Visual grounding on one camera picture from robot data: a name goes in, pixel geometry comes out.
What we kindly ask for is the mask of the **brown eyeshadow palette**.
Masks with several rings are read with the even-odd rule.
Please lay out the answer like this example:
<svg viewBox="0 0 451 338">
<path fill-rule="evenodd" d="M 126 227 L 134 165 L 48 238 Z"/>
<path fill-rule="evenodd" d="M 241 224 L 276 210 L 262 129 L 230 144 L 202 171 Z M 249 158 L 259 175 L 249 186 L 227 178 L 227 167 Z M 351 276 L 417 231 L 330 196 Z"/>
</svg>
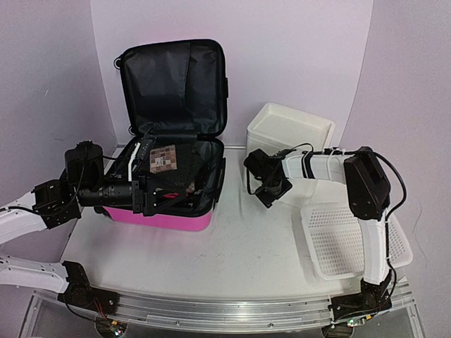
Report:
<svg viewBox="0 0 451 338">
<path fill-rule="evenodd" d="M 151 150 L 149 157 L 149 171 L 151 173 L 157 174 L 177 169 L 177 155 L 174 144 Z"/>
</svg>

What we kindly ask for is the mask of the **white three-drawer storage cabinet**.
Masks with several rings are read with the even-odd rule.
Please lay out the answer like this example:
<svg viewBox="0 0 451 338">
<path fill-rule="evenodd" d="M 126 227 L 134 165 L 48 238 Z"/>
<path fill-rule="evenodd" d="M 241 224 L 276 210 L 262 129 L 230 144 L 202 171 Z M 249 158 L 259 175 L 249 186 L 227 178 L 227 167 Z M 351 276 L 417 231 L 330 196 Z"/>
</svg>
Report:
<svg viewBox="0 0 451 338">
<path fill-rule="evenodd" d="M 322 150 L 330 146 L 334 130 L 332 120 L 267 103 L 247 126 L 246 154 L 261 149 L 270 156 L 305 143 Z"/>
</svg>

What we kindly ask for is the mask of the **pink cartoon child suitcase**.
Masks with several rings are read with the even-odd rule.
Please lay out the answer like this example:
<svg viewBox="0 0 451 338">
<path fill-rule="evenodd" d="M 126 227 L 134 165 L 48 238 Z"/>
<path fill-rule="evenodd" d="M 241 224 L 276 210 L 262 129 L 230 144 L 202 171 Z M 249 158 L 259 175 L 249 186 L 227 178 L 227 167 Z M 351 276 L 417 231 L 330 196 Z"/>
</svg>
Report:
<svg viewBox="0 0 451 338">
<path fill-rule="evenodd" d="M 95 208 L 113 221 L 197 232 L 207 228 L 218 203 L 226 160 L 220 135 L 228 118 L 228 79 L 222 46 L 212 39 L 187 39 L 134 46 L 115 61 L 132 139 L 108 170 L 125 178 L 135 144 L 154 135 L 159 148 L 194 144 L 203 159 L 194 194 L 150 217 L 117 208 Z"/>
</svg>

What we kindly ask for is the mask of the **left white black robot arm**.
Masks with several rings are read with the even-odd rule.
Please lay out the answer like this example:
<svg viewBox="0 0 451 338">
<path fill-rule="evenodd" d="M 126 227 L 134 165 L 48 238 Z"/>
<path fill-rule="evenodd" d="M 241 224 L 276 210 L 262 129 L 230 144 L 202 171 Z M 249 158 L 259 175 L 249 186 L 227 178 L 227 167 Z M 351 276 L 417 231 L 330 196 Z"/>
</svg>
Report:
<svg viewBox="0 0 451 338">
<path fill-rule="evenodd" d="M 80 142 L 65 153 L 66 167 L 59 179 L 39 184 L 1 207 L 1 243 L 79 219 L 82 207 L 117 208 L 150 217 L 182 201 L 184 187 L 138 171 L 155 141 L 146 134 L 135 144 L 125 178 L 105 177 L 103 149 L 91 141 Z M 36 261 L 4 258 L 1 264 L 2 284 L 53 291 L 67 305 L 97 309 L 102 303 L 114 306 L 117 298 L 114 292 L 91 287 L 83 266 L 76 262 L 46 268 Z"/>
</svg>

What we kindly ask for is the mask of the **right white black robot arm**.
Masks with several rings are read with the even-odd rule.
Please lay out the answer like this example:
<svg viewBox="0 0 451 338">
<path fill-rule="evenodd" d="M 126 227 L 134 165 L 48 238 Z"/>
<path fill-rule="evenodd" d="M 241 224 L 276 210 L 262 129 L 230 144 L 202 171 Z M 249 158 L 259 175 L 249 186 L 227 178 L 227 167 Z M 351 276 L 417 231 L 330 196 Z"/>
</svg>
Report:
<svg viewBox="0 0 451 338">
<path fill-rule="evenodd" d="M 247 192 L 267 208 L 292 189 L 295 179 L 345 186 L 349 209 L 362 234 L 364 271 L 358 293 L 332 298 L 329 309 L 335 323 L 357 321 L 391 307 L 397 273 L 389 252 L 388 223 L 394 209 L 390 207 L 390 182 L 382 167 L 387 162 L 367 146 L 355 151 L 307 151 L 303 144 L 272 156 L 257 149 L 244 161 L 246 178 L 261 183 Z"/>
</svg>

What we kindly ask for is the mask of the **grey dotted folded garment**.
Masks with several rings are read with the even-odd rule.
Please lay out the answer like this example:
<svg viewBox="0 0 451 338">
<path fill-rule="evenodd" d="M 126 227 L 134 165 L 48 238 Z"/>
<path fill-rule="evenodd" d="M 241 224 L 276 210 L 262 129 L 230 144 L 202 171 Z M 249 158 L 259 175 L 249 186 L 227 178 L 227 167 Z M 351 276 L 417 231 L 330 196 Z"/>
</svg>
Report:
<svg viewBox="0 0 451 338">
<path fill-rule="evenodd" d="M 196 176 L 203 166 L 203 159 L 194 147 L 194 144 L 175 144 L 177 155 L 177 170 L 153 174 L 160 180 L 170 184 L 186 188 L 194 182 Z"/>
</svg>

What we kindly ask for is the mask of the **plaid folded garment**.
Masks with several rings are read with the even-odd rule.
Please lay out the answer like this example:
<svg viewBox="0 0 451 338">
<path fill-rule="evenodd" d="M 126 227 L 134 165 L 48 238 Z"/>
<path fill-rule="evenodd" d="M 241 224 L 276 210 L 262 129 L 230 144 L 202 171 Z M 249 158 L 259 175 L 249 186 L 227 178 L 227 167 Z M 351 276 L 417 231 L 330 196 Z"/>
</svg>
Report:
<svg viewBox="0 0 451 338">
<path fill-rule="evenodd" d="M 194 194 L 201 187 L 200 183 L 191 182 L 185 189 L 187 194 Z"/>
</svg>

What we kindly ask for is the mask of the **white perforated plastic basket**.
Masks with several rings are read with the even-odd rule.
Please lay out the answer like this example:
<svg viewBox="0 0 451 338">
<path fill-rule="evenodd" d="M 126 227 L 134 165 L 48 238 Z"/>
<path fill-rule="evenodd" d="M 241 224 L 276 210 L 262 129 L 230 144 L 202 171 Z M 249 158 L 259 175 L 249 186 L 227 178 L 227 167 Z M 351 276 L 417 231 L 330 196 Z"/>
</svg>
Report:
<svg viewBox="0 0 451 338">
<path fill-rule="evenodd" d="M 300 210 L 300 217 L 309 255 L 319 277 L 343 280 L 362 276 L 362 233 L 347 204 L 308 204 Z"/>
</svg>

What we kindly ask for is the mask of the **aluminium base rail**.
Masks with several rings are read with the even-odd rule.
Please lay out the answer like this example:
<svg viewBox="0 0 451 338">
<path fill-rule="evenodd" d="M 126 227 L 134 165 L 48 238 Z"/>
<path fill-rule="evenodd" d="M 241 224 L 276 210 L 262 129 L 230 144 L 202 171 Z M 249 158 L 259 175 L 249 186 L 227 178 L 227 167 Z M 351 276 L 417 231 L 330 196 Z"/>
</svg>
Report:
<svg viewBox="0 0 451 338">
<path fill-rule="evenodd" d="M 115 320 L 124 337 L 144 331 L 171 334 L 253 335 L 335 333 L 352 337 L 424 337 L 419 312 L 405 277 L 399 281 L 390 304 L 368 316 L 344 316 L 341 302 L 329 295 L 277 299 L 201 299 L 145 295 L 132 292 L 112 299 L 100 295 L 100 306 L 70 305 L 58 294 L 33 291 L 19 337 L 117 337 Z"/>
</svg>

